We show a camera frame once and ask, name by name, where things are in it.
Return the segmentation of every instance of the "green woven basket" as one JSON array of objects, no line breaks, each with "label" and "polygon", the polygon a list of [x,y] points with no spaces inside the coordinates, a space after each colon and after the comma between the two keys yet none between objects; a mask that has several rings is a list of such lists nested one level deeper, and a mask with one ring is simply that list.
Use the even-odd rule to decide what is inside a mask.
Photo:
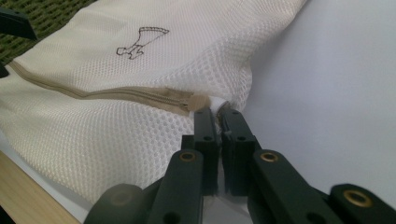
[{"label": "green woven basket", "polygon": [[82,8],[95,0],[0,0],[0,7],[26,14],[37,41],[13,35],[0,35],[0,60],[11,62],[38,41],[59,30]]}]

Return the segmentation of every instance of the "wooden edge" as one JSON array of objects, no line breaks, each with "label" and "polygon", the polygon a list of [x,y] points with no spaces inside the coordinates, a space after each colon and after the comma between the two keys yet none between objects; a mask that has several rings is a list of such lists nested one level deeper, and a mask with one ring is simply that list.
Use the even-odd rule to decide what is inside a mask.
[{"label": "wooden edge", "polygon": [[0,151],[0,205],[17,224],[78,221]]}]

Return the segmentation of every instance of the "black line drawing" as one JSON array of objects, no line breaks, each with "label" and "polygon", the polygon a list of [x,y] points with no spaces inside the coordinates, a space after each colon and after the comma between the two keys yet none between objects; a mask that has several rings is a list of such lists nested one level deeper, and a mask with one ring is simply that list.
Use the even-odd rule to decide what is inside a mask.
[{"label": "black line drawing", "polygon": [[168,33],[168,30],[160,27],[140,27],[137,41],[129,48],[117,48],[117,54],[120,56],[128,54],[129,59],[133,60],[144,54],[144,52],[141,51],[143,47]]}]

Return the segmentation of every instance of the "white fabric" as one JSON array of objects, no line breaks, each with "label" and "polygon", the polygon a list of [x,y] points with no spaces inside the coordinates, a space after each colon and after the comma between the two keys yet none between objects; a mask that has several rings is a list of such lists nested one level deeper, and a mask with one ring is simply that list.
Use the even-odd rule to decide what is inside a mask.
[{"label": "white fabric", "polygon": [[[103,0],[15,62],[82,91],[166,87],[243,109],[249,57],[304,0]],[[192,120],[119,100],[76,100],[0,79],[0,128],[39,172],[91,202],[119,183],[146,187],[166,169]]]}]

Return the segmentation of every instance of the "beige zipper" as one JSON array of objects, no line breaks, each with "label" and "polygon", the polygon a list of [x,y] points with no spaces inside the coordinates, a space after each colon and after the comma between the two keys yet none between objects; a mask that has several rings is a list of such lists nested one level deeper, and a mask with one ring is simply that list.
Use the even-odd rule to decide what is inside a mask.
[{"label": "beige zipper", "polygon": [[188,116],[191,111],[210,106],[210,98],[207,95],[195,95],[193,92],[188,91],[176,91],[168,88],[121,87],[87,92],[66,87],[60,83],[36,78],[35,74],[27,71],[16,62],[11,62],[9,66],[26,81],[44,89],[58,91],[80,100],[113,99],[132,101],[183,116]]}]

